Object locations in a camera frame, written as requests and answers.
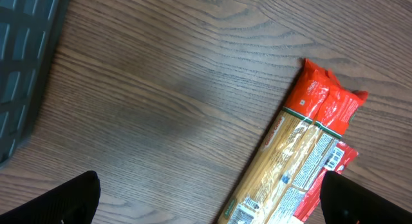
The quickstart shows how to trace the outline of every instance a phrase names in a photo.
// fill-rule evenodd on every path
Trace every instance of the wooden table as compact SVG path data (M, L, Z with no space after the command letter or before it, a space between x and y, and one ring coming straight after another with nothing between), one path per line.
M412 0L71 0L0 213L95 170L95 223L211 223L303 57L370 91L344 174L412 211L411 53Z

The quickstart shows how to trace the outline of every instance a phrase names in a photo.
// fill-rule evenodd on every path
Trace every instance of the pasta package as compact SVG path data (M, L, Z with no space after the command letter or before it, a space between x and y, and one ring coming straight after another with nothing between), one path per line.
M218 223L288 223L367 96L306 60Z

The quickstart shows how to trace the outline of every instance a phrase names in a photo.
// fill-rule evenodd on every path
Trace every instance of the red plastic wrapper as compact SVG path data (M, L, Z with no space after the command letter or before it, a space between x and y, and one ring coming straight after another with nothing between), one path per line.
M318 174L316 180L310 187L309 191L303 198L303 201L295 211L294 217L290 220L290 224L304 223L315 210L316 206L321 202L319 198L321 195L321 185L323 177L327 171L335 171L339 174L351 163L358 152L352 149L344 142L339 142L328 161L325 163L321 172Z
M309 123L315 122L329 135L341 139L368 95L367 91L344 89L332 70L306 59L283 110Z

